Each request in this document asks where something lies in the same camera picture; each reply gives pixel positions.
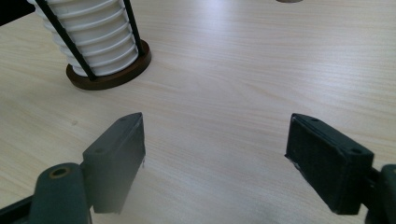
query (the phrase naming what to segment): brown base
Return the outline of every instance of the brown base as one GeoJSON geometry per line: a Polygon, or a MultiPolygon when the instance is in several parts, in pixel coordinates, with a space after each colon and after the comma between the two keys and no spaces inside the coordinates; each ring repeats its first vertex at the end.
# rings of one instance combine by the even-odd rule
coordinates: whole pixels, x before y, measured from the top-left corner
{"type": "Polygon", "coordinates": [[[301,2],[303,0],[276,0],[276,1],[281,2],[281,3],[297,3],[297,2],[301,2]]]}
{"type": "Polygon", "coordinates": [[[90,81],[88,77],[77,75],[73,70],[73,66],[68,64],[66,67],[67,77],[69,77],[73,85],[86,91],[100,91],[122,85],[139,76],[149,66],[151,61],[149,45],[144,40],[142,40],[142,45],[146,53],[139,56],[130,66],[118,73],[97,77],[94,81],[90,81]]]}

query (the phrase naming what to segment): black vertical bar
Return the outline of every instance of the black vertical bar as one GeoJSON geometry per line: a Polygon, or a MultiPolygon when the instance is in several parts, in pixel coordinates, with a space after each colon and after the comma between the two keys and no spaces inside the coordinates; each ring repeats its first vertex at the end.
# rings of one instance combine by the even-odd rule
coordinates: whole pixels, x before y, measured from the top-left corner
{"type": "Polygon", "coordinates": [[[137,30],[136,20],[134,19],[134,12],[132,11],[132,6],[130,0],[123,0],[125,5],[126,14],[128,15],[129,23],[131,23],[132,32],[134,33],[134,42],[136,43],[139,55],[145,54],[143,50],[142,41],[140,40],[139,31],[137,30]]]}
{"type": "Polygon", "coordinates": [[[61,25],[61,23],[58,21],[58,18],[56,17],[56,15],[50,9],[49,5],[47,4],[47,1],[46,0],[35,0],[35,1],[40,6],[41,10],[43,10],[44,14],[46,14],[46,16],[49,19],[50,23],[53,25],[53,27],[55,28],[56,32],[58,32],[59,36],[62,38],[62,40],[64,41],[66,46],[73,53],[73,55],[75,56],[75,58],[78,61],[78,63],[81,65],[82,69],[87,74],[88,78],[91,81],[95,80],[96,79],[96,75],[93,73],[93,71],[91,70],[91,68],[87,64],[87,62],[85,61],[85,59],[82,56],[82,54],[78,51],[75,43],[70,38],[70,36],[67,34],[66,30],[61,25]]]}

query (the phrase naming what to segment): table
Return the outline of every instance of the table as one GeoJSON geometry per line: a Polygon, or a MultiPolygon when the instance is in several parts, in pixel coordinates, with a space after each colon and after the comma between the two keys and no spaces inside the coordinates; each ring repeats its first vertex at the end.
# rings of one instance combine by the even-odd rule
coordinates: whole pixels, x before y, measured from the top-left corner
{"type": "Polygon", "coordinates": [[[284,158],[292,113],[396,162],[396,3],[134,0],[152,62],[82,91],[36,14],[0,27],[0,207],[143,112],[147,157],[105,223],[363,223],[339,217],[284,158]]]}

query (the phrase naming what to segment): light wood tabletop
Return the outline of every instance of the light wood tabletop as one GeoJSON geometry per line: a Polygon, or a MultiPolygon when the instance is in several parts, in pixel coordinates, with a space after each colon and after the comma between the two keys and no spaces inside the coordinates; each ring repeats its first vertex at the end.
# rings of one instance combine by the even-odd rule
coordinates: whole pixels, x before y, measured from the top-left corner
{"type": "Polygon", "coordinates": [[[290,115],[321,119],[395,163],[393,0],[133,0],[148,69],[83,91],[36,14],[0,27],[0,207],[142,112],[147,157],[121,215],[93,223],[363,223],[284,157],[290,115]]]}

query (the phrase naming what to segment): brown round object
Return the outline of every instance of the brown round object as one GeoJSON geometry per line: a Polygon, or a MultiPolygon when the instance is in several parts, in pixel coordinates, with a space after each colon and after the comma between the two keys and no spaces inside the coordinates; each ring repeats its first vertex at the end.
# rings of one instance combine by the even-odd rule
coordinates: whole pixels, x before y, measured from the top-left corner
{"type": "Polygon", "coordinates": [[[301,2],[303,0],[276,0],[276,1],[281,2],[281,3],[297,3],[297,2],[301,2]]]}
{"type": "Polygon", "coordinates": [[[70,79],[73,85],[86,91],[100,91],[122,85],[139,76],[149,66],[151,61],[149,45],[146,43],[146,41],[141,41],[145,54],[139,56],[136,61],[118,73],[97,77],[95,80],[90,81],[88,77],[77,75],[73,70],[73,66],[68,64],[66,67],[67,77],[70,79]]]}

